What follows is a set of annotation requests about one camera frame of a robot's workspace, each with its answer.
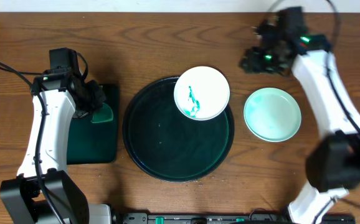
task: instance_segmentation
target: white wall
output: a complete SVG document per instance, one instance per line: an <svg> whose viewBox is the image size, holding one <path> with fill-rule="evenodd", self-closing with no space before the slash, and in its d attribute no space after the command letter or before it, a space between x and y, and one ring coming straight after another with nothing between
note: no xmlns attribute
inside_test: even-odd
<svg viewBox="0 0 360 224"><path fill-rule="evenodd" d="M264 12L276 0L0 0L0 12ZM360 12L360 0L332 0L339 12ZM325 0L286 0L329 12Z"/></svg>

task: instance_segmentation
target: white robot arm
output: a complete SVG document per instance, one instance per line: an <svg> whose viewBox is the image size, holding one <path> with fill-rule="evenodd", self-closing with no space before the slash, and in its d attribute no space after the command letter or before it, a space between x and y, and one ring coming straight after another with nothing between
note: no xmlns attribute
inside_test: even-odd
<svg viewBox="0 0 360 224"><path fill-rule="evenodd" d="M29 145L17 178L4 180L0 188L1 199L14 223L111 224L111 208L88 204L67 172L67 144L72 118L97 110L105 100L95 81L84 82L87 68L82 75L78 55L71 49L51 50L51 70L36 76L33 84L29 83L34 95ZM0 63L0 68L7 68L3 65ZM35 152L38 144L39 158ZM38 159L40 176L37 176L35 165ZM46 200L33 201L40 190Z"/></svg>
<svg viewBox="0 0 360 224"><path fill-rule="evenodd" d="M292 67L293 75L301 83L315 114L321 139L339 130L345 134L357 132L345 117L329 84L324 64L327 54L324 50L316 50L308 52L306 55L298 55ZM351 113L353 120L360 127L360 114L353 106L342 84L333 54L330 55L329 68L336 91ZM307 182L296 200L289 204L288 213L295 223L321 223L321 218L334 205L334 200L345 197L348 193L345 188L319 193Z"/></svg>

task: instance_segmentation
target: white bowl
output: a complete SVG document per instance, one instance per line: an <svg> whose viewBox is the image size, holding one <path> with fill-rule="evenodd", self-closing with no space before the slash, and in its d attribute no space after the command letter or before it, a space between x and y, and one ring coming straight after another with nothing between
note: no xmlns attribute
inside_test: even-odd
<svg viewBox="0 0 360 224"><path fill-rule="evenodd" d="M205 121L223 112L230 100L230 86L218 70L199 66L180 76L173 95L182 114Z"/></svg>

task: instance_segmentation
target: white plate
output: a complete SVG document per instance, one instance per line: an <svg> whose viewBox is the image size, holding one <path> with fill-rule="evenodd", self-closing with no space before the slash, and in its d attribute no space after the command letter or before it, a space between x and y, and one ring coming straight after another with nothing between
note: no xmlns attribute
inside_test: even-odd
<svg viewBox="0 0 360 224"><path fill-rule="evenodd" d="M219 115L230 99L230 87L218 70L200 66L184 72L174 87L174 101L182 114L198 121Z"/></svg>
<svg viewBox="0 0 360 224"><path fill-rule="evenodd" d="M262 88L252 93L244 107L244 119L257 137L280 142L299 130L301 113L295 99L277 88Z"/></svg>

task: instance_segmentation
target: green sponge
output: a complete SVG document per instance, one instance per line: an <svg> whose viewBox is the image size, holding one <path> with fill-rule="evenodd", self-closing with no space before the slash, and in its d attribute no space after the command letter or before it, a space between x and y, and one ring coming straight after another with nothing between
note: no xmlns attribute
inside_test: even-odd
<svg viewBox="0 0 360 224"><path fill-rule="evenodd" d="M92 123L98 124L98 123L104 123L104 122L110 122L113 120L113 113L110 106L103 103L103 107L100 108L98 111L94 112Z"/></svg>

